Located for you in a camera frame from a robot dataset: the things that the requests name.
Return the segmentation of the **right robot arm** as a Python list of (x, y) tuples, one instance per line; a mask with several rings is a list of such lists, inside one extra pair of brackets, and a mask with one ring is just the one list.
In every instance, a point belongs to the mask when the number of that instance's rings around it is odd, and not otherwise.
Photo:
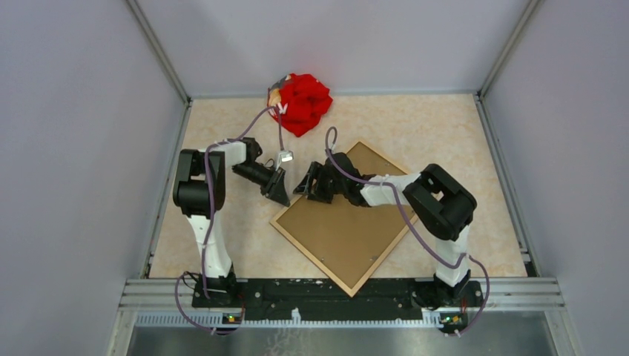
[(454, 306), (465, 295), (470, 280), (468, 239), (475, 197), (440, 165), (429, 164), (405, 175), (362, 174), (345, 153), (330, 154), (324, 163), (312, 162), (294, 194), (331, 203), (341, 195), (354, 206), (371, 208), (409, 206), (435, 237), (427, 251), (437, 262), (435, 296)]

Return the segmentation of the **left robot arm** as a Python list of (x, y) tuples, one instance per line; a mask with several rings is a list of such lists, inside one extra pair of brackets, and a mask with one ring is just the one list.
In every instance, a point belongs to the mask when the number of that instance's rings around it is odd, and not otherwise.
[(262, 152), (254, 138), (244, 137), (211, 144), (204, 151), (183, 149), (179, 153), (173, 201), (191, 225), (201, 256), (199, 293), (219, 306), (230, 306), (238, 295), (222, 224), (227, 171), (258, 185), (263, 197), (290, 206), (286, 171), (278, 163), (266, 166), (258, 162)]

